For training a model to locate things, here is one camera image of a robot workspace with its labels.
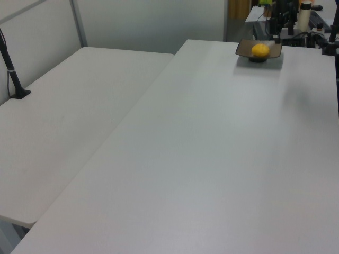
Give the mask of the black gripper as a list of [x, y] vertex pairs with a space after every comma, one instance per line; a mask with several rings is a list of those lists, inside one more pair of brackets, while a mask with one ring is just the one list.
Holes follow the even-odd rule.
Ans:
[[275, 44], [281, 43], [280, 17], [288, 18], [288, 35], [294, 35], [294, 25], [297, 15], [298, 0], [275, 1], [275, 17], [272, 19], [272, 34]]

